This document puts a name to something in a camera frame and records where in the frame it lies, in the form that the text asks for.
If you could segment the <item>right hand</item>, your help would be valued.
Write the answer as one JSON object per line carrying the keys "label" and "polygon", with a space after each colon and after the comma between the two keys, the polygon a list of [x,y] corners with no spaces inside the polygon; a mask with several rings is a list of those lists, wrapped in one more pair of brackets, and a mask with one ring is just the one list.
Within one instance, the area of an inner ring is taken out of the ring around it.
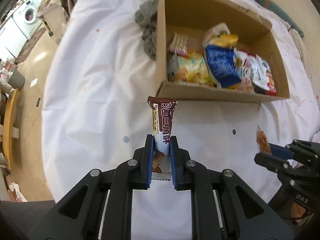
{"label": "right hand", "polygon": [[306,209],[297,203],[293,203],[291,207],[291,218],[295,225],[301,226],[307,220],[308,212]]}

